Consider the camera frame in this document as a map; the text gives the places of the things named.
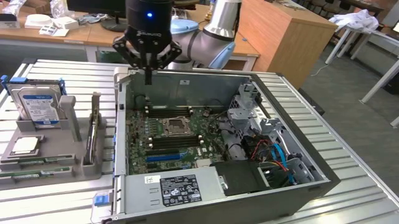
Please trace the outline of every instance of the blue pcie slot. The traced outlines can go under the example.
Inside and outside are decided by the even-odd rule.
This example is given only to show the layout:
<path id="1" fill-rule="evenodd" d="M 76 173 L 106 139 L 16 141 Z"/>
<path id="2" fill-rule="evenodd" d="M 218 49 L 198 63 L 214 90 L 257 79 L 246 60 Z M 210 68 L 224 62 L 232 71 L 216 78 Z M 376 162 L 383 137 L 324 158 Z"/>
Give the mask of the blue pcie slot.
<path id="1" fill-rule="evenodd" d="M 158 161 L 169 161 L 169 160 L 178 160 L 180 154 L 174 155 L 164 155 L 164 156 L 148 156 L 145 161 L 146 162 L 158 162 Z"/>

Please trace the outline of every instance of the hard drive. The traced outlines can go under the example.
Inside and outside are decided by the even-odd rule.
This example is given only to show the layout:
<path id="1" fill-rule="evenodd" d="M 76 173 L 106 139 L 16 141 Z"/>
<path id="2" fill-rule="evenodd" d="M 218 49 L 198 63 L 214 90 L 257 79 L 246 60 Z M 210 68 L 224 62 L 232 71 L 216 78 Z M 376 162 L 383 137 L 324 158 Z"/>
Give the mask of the hard drive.
<path id="1" fill-rule="evenodd" d="M 20 119 L 32 120 L 36 128 L 60 127 L 58 121 L 66 119 L 58 107 L 61 95 L 66 94 L 64 86 L 61 79 L 37 80 L 14 77 L 5 83 Z"/>

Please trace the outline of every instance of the red cable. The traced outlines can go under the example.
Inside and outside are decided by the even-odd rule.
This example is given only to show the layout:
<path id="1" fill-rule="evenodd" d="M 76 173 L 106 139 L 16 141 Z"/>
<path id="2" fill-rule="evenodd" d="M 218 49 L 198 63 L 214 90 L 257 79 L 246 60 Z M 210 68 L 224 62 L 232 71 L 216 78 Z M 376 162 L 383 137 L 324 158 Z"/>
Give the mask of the red cable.
<path id="1" fill-rule="evenodd" d="M 258 148 L 258 145 L 260 145 L 260 143 L 264 142 L 264 141 L 266 141 L 266 140 L 260 140 L 260 141 L 257 142 L 256 147 L 254 147 L 254 150 L 253 150 L 253 153 L 252 153 L 252 156 L 250 156 L 250 159 L 253 159 L 253 157 L 254 157 L 254 153 L 256 153 L 257 148 Z"/>
<path id="2" fill-rule="evenodd" d="M 273 160 L 273 162 L 274 162 L 276 164 L 278 164 L 280 168 L 282 168 L 284 171 L 288 170 L 288 169 L 281 165 L 281 163 L 280 163 L 278 161 L 274 161 L 274 160 Z"/>

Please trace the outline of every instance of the white table leg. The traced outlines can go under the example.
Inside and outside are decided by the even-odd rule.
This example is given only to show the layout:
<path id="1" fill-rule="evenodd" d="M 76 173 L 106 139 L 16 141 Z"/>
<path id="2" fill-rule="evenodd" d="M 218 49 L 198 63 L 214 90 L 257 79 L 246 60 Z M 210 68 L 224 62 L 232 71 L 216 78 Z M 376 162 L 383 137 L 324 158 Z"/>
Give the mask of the white table leg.
<path id="1" fill-rule="evenodd" d="M 344 31 L 342 35 L 341 35 L 340 40 L 337 41 L 337 43 L 336 43 L 336 45 L 334 45 L 334 48 L 332 49 L 330 54 L 328 55 L 328 58 L 326 58 L 326 60 L 325 60 L 325 64 L 329 64 L 329 63 L 330 63 L 330 61 L 332 61 L 332 59 L 333 59 L 333 56 L 334 56 L 334 54 L 336 54 L 338 48 L 341 47 L 341 44 L 342 44 L 344 40 L 346 39 L 349 33 L 350 33 L 350 30 L 346 29 L 346 30 Z"/>
<path id="2" fill-rule="evenodd" d="M 371 38 L 371 34 L 367 34 L 365 37 L 362 38 L 361 43 L 358 44 L 357 49 L 354 50 L 354 53 L 350 55 L 352 60 L 356 58 L 356 55 L 360 52 L 360 49 L 362 48 L 364 44 L 368 42 L 369 38 Z"/>
<path id="3" fill-rule="evenodd" d="M 342 54 L 345 53 L 345 51 L 349 49 L 350 43 L 353 43 L 354 38 L 357 37 L 358 33 L 357 32 L 352 32 L 350 37 L 345 43 L 345 45 L 342 46 L 340 52 L 337 53 L 336 57 L 341 57 Z"/>
<path id="4" fill-rule="evenodd" d="M 393 128 L 397 128 L 399 125 L 399 117 L 396 117 L 396 119 L 391 122 L 391 125 Z"/>
<path id="5" fill-rule="evenodd" d="M 393 66 L 389 68 L 384 76 L 380 78 L 379 82 L 375 84 L 372 89 L 368 91 L 368 93 L 360 100 L 361 103 L 367 103 L 367 101 L 369 100 L 375 92 L 380 89 L 380 87 L 383 87 L 387 84 L 387 82 L 391 80 L 391 78 L 393 77 L 397 71 L 399 71 L 399 60 L 395 62 Z"/>
<path id="6" fill-rule="evenodd" d="M 97 46 L 88 46 L 85 45 L 85 55 L 88 62 L 97 62 Z"/>
<path id="7" fill-rule="evenodd" d="M 242 71 L 252 71 L 254 65 L 256 57 L 246 57 L 246 61 L 242 67 Z"/>

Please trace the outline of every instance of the green circuit board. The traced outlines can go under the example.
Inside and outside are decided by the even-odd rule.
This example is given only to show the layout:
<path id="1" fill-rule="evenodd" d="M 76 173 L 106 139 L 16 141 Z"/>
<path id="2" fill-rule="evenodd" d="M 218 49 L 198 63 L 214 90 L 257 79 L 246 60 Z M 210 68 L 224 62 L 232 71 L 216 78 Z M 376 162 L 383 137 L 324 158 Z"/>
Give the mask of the green circuit board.
<path id="1" fill-rule="evenodd" d="M 186 120 L 189 127 L 189 134 L 185 136 L 201 135 L 202 144 L 174 148 L 180 155 L 177 160 L 146 162 L 145 152 L 152 150 L 148 138 L 173 137 L 174 135 L 164 130 L 162 118 L 148 118 L 144 112 L 126 110 L 126 151 L 130 175 L 196 168 L 196 160 L 200 159 L 209 159 L 212 162 L 222 161 L 224 142 L 220 134 L 216 133 L 216 122 L 210 123 L 208 128 L 208 123 L 217 114 L 204 117 L 202 113 L 204 109 L 193 109 L 189 117 L 178 117 Z"/>

